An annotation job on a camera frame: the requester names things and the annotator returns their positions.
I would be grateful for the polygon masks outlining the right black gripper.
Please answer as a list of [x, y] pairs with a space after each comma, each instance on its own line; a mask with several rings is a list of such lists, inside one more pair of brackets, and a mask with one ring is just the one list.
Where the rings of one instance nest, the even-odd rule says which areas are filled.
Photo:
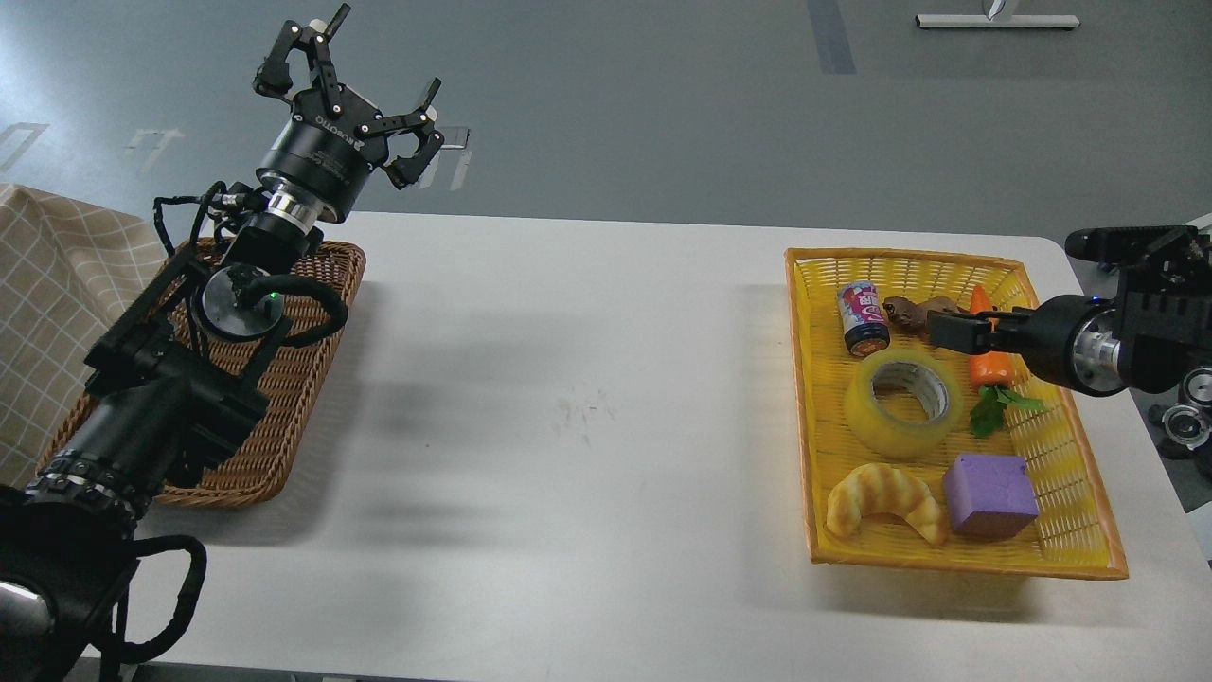
[[1117, 372], [1121, 342], [1111, 299], [1057, 296], [1037, 308], [979, 314], [927, 314], [928, 344], [983, 355], [1021, 355], [1030, 374], [1087, 396], [1107, 397], [1127, 388]]

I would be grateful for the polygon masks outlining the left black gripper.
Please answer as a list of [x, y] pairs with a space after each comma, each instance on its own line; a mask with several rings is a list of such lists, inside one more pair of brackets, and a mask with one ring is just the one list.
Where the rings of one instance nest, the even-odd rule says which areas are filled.
[[[350, 12], [343, 2], [328, 21], [285, 21], [252, 81], [256, 94], [292, 104], [291, 119], [261, 159], [256, 177], [265, 188], [285, 182], [302, 188], [319, 199], [319, 220], [333, 224], [345, 220], [375, 170], [383, 170], [399, 190], [413, 187], [445, 143], [434, 107], [441, 78], [431, 78], [412, 111], [390, 118], [338, 81], [330, 42]], [[308, 65], [311, 88], [295, 86], [295, 52]], [[416, 147], [407, 156], [388, 157], [388, 141], [398, 134], [411, 134]]]

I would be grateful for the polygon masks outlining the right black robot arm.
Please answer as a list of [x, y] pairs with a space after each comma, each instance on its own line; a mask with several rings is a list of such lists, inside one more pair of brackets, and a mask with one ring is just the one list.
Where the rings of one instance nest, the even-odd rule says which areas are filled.
[[1070, 233], [1064, 250], [1114, 269], [1115, 296], [930, 314], [931, 344], [973, 357], [1016, 354], [1037, 379], [1092, 397], [1177, 389], [1177, 401], [1153, 407], [1150, 419], [1171, 455], [1210, 476], [1210, 234], [1189, 224], [1100, 227]]

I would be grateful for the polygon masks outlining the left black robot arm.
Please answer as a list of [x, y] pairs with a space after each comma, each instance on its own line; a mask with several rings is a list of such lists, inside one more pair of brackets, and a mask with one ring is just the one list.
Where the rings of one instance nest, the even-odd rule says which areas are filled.
[[270, 409], [278, 353], [345, 328], [349, 298], [297, 273], [375, 171], [421, 180], [445, 138], [433, 79], [413, 111], [385, 116], [330, 57], [350, 12], [286, 21], [255, 92], [291, 118], [257, 184], [158, 197], [168, 259], [85, 363], [95, 409], [23, 488], [2, 487], [2, 678], [61, 681], [87, 648], [103, 680], [162, 655], [191, 624], [207, 571], [193, 535], [141, 539], [165, 485], [196, 485], [238, 454]]

